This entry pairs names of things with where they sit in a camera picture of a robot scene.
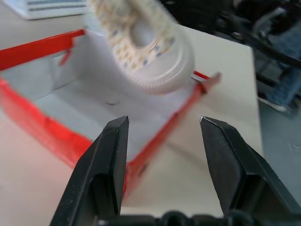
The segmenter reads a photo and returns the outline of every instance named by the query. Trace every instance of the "person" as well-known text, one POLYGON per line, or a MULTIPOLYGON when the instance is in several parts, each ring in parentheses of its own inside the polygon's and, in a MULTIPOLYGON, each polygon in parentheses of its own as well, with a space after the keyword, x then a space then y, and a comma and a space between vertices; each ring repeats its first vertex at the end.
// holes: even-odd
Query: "person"
MULTIPOLYGON (((279 35, 274 48, 280 53, 301 60, 301 22, 279 35)), ((288 73, 272 91, 259 94, 259 100, 280 112, 285 112, 296 94, 301 91, 301 68, 289 68, 283 64, 280 64, 280 67, 288 69, 288 73)))

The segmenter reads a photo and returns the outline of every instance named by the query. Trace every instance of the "floor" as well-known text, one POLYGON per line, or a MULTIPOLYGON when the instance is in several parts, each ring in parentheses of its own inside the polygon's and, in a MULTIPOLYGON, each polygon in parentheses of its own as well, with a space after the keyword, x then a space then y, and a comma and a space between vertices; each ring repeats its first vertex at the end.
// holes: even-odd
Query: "floor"
MULTIPOLYGON (((35 28, 45 26, 45 22, 41 23, 39 20, 26 22, 20 19, 1 2, 0 17, 1 39, 11 40, 11 42, 0 41, 0 49, 11 47, 9 43, 23 44, 32 41, 28 34, 39 33, 39 29, 33 30, 31 24, 35 23, 35 28)), ((54 35, 54 26, 56 31, 59 27, 60 33, 76 30, 83 26, 79 16, 67 17, 63 24, 61 20, 58 23, 57 18, 48 19, 47 23, 47 33, 40 34, 38 39, 54 35), (71 24, 71 27, 66 30, 64 23, 71 24)), ((301 172, 301 115, 288 117, 262 104, 260 104, 260 115, 265 157, 301 205, 301 181, 297 177, 301 172)))

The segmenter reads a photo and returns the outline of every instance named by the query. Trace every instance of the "white table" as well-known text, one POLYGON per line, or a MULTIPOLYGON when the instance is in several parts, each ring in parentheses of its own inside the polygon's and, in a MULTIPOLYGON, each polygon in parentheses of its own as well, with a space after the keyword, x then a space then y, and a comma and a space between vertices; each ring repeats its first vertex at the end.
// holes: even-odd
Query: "white table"
MULTIPOLYGON (((29 25, 0 5, 0 17, 3 16, 8 24, 4 25, 0 18, 0 29, 6 31, 0 34, 0 40, 1 47, 6 48, 21 44, 21 35, 28 42, 82 26, 76 16, 31 21, 29 25), (37 27, 38 34, 33 32, 37 27)), ((206 163, 199 125, 202 115, 235 126, 249 145, 262 154, 251 49, 192 29, 184 30, 197 50, 197 70, 207 75, 222 72, 222 83, 182 121, 122 213, 161 216, 173 209, 187 215, 222 215, 206 163)), ((0 111, 0 225, 48 225, 71 172, 0 111)))

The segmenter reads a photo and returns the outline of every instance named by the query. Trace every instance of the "open box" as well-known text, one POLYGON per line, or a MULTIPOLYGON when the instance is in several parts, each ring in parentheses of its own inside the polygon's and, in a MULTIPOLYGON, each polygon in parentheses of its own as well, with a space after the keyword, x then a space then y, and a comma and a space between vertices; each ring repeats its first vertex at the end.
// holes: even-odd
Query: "open box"
POLYGON ((71 167, 107 122, 128 115, 125 195, 204 91, 191 80, 166 95, 141 92, 119 71, 104 36, 84 30, 1 50, 0 71, 4 111, 71 167))

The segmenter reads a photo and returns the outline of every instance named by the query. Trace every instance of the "shoe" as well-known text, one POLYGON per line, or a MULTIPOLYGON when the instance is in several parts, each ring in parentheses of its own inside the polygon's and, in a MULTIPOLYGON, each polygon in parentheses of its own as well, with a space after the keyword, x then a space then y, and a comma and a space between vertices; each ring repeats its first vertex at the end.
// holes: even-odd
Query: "shoe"
POLYGON ((277 105, 274 104, 272 102, 270 102, 267 98, 267 96, 263 93, 258 93, 258 100, 262 103, 265 103, 266 105, 274 108, 275 110, 279 111, 279 112, 286 112, 286 107, 282 106, 282 105, 277 105))
POLYGON ((103 34, 119 69, 151 94, 178 89, 195 69, 193 48, 158 0, 90 0, 90 30, 103 34))

